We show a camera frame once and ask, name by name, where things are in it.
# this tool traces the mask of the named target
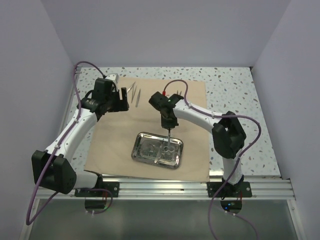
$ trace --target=beige cloth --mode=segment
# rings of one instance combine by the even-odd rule
[[[208,182],[209,181],[209,134],[206,130],[186,120],[178,119],[179,126],[171,130],[171,137],[183,141],[181,164],[177,169],[168,169],[132,160],[131,153],[140,132],[167,136],[161,127],[161,115],[149,103],[150,97],[161,92],[169,80],[122,77],[119,87],[137,86],[131,103],[132,91],[128,94],[129,111],[106,113],[96,124],[89,149],[85,170],[101,174],[138,178]],[[187,81],[188,101],[206,107],[204,82]],[[168,86],[167,95],[185,92],[183,82]],[[138,107],[136,99],[141,89]]]

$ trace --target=metal frame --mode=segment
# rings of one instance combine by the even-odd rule
[[[76,81],[78,81],[81,67],[77,68]],[[73,100],[73,88],[70,90],[70,96],[66,105],[62,123],[59,132],[63,130],[68,122],[68,115]],[[220,182],[222,176],[213,176],[210,172],[210,182]],[[207,184],[205,182],[187,182],[175,180],[153,180],[145,178],[129,178],[122,176],[104,175],[104,182],[119,182],[119,194],[117,200],[203,200],[210,201],[208,197]],[[265,176],[245,176],[245,181],[250,182],[252,197],[245,200],[287,200],[288,208],[291,214],[292,222],[299,240],[306,240],[306,234],[297,211],[296,200],[290,180],[283,180],[280,177]],[[37,212],[41,199],[48,199],[54,192],[48,189],[39,188],[36,200],[32,208],[31,215]],[[75,191],[69,194],[57,194],[54,199],[60,200],[84,200],[84,197],[75,197]],[[234,200],[234,198],[225,198],[224,201]],[[29,239],[32,224],[24,225],[21,231],[20,240]]]

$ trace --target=white wall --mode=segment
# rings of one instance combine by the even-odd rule
[[[42,0],[73,63],[253,66],[290,0]]]
[[[57,135],[72,63],[40,0],[0,1],[0,239],[19,238],[31,156]]]
[[[310,240],[320,235],[319,9],[319,0],[292,0],[253,67],[276,159]]]

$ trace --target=speckled table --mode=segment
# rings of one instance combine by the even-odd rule
[[[106,73],[117,73],[123,77],[137,77],[147,79],[184,79],[203,81],[206,88],[207,108],[216,112],[232,111],[247,115],[258,120],[262,127],[259,141],[245,153],[241,159],[242,172],[245,176],[279,177],[280,171],[274,150],[272,148],[268,129],[259,103],[256,88],[250,69],[247,67],[102,67]],[[87,91],[93,89],[99,72],[91,67],[82,67],[78,78],[78,92],[84,97]],[[78,102],[73,94],[67,119],[74,114]],[[253,122],[240,119],[246,132],[245,143],[250,143],[257,135],[257,127]],[[77,148],[71,165],[75,170],[83,170],[88,150],[91,144],[92,128]],[[214,150],[212,136],[210,139],[210,175],[223,175],[222,158]]]

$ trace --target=metal tray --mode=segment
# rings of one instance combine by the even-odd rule
[[[176,169],[181,163],[184,143],[177,138],[141,132],[137,135],[131,157],[134,161]]]

